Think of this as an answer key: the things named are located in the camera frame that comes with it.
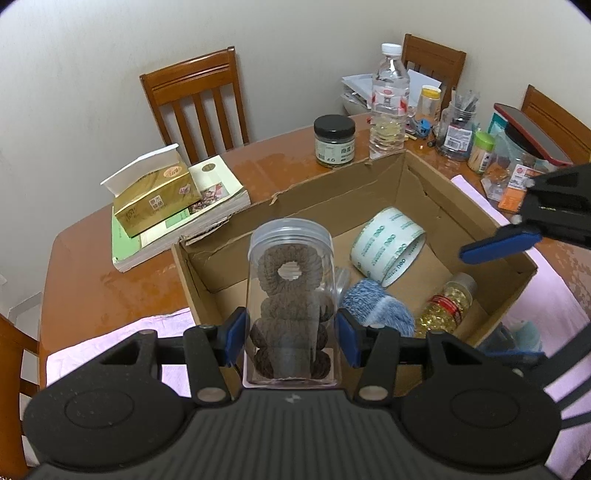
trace brown tabletop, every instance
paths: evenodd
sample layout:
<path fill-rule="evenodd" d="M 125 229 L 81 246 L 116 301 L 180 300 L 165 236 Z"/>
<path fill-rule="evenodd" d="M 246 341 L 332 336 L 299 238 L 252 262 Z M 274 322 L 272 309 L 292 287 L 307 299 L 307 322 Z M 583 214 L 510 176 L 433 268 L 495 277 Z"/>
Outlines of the brown tabletop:
<path fill-rule="evenodd" d="M 368 157 L 366 115 L 357 123 L 355 161 Z M 253 203 L 269 199 L 328 169 L 316 162 L 311 127 L 280 135 L 223 155 Z M 480 192 L 479 177 L 465 163 L 438 155 L 421 140 L 409 150 L 446 177 L 461 174 Z M 538 249 L 560 274 L 587 314 L 591 313 L 591 251 L 544 240 Z M 187 306 L 170 251 L 120 273 L 111 260 L 111 206 L 60 233 L 51 249 L 43 294 L 40 381 L 46 384 L 47 357 L 68 346 L 103 335 L 142 317 Z"/>

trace pink tablecloth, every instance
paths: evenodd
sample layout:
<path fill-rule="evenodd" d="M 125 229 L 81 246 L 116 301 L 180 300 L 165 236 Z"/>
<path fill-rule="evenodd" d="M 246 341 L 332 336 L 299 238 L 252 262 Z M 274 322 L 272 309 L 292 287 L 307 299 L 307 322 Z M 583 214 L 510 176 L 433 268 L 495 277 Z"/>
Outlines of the pink tablecloth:
<path fill-rule="evenodd" d="M 452 182 L 500 225 L 507 223 L 507 220 L 461 176 L 455 177 Z M 538 273 L 503 318 L 503 322 L 506 325 L 511 325 L 516 322 L 532 321 L 540 331 L 544 351 L 547 355 L 552 355 L 581 330 L 589 319 L 563 280 L 550 267 L 544 257 L 536 249 L 528 251 L 528 255 L 538 265 Z M 190 311 L 184 309 L 171 315 L 144 318 L 114 332 L 66 348 L 49 356 L 47 384 L 55 382 L 138 330 L 155 329 L 160 337 L 170 337 L 182 335 L 187 328 L 193 325 Z M 547 391 L 557 400 L 589 376 L 591 376 L 591 359 L 586 358 L 567 375 L 549 386 Z M 164 365 L 163 382 L 180 395 L 190 396 L 187 372 L 184 366 Z M 588 410 L 591 410 L 591 395 L 584 396 L 569 407 L 565 416 L 572 416 Z M 590 453 L 591 426 L 573 428 L 560 433 L 547 465 L 562 478 L 569 479 L 587 460 Z"/>

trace chair backrest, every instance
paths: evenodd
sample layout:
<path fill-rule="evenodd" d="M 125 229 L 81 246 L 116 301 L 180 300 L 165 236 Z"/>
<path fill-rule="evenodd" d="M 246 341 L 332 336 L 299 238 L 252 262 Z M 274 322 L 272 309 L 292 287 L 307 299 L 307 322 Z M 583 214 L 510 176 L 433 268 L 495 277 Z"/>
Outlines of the chair backrest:
<path fill-rule="evenodd" d="M 404 36 L 402 62 L 406 68 L 424 73 L 442 83 L 441 109 L 448 106 L 466 61 L 466 52 L 440 45 L 410 33 Z"/>
<path fill-rule="evenodd" d="M 22 353 L 39 354 L 36 340 L 0 314 L 0 476 L 16 480 L 28 472 L 22 448 L 19 393 L 32 397 L 39 386 L 21 378 Z"/>
<path fill-rule="evenodd" d="M 529 85 L 521 111 L 564 150 L 575 165 L 591 161 L 591 129 Z"/>
<path fill-rule="evenodd" d="M 181 108 L 181 99 L 192 99 L 207 157 L 213 157 L 217 154 L 217 151 L 213 143 L 212 132 L 200 94 L 207 90 L 212 91 L 223 143 L 226 150 L 230 150 L 234 148 L 234 143 L 228 124 L 228 117 L 224 109 L 220 87 L 223 85 L 232 85 L 242 141 L 244 144 L 248 143 L 248 132 L 246 131 L 246 119 L 242 106 L 242 94 L 240 91 L 238 70 L 236 68 L 234 47 L 228 47 L 226 50 L 216 51 L 203 57 L 186 60 L 152 73 L 146 73 L 141 75 L 139 79 L 144 87 L 162 139 L 167 145 L 173 142 L 166 128 L 160 107 L 172 104 L 178 129 L 180 130 L 183 144 L 192 164 L 199 162 L 200 159 L 187 123 L 187 118 Z"/>

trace wall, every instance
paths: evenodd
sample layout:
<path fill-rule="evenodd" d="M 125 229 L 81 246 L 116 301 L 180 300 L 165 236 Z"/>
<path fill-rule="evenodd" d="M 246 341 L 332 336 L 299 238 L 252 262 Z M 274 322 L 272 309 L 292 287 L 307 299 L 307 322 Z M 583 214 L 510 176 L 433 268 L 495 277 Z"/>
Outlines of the wall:
<path fill-rule="evenodd" d="M 591 125 L 591 26 L 566 0 L 18 0 L 0 17 L 0 304 L 43 289 L 55 236 L 109 203 L 99 182 L 162 145 L 141 73 L 236 45 L 261 140 L 340 111 L 339 78 L 405 32 L 468 53 L 482 121 L 532 83 Z"/>

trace red label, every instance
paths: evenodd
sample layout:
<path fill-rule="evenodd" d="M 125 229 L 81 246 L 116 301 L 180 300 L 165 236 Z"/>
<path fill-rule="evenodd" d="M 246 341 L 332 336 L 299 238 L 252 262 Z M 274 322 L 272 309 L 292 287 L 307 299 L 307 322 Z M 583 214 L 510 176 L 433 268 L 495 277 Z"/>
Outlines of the red label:
<path fill-rule="evenodd" d="M 455 303 L 443 295 L 434 295 L 430 301 L 431 303 L 437 303 L 439 306 L 446 309 L 449 312 L 449 315 L 453 317 L 456 325 L 460 325 L 460 322 L 462 321 L 462 314 Z"/>

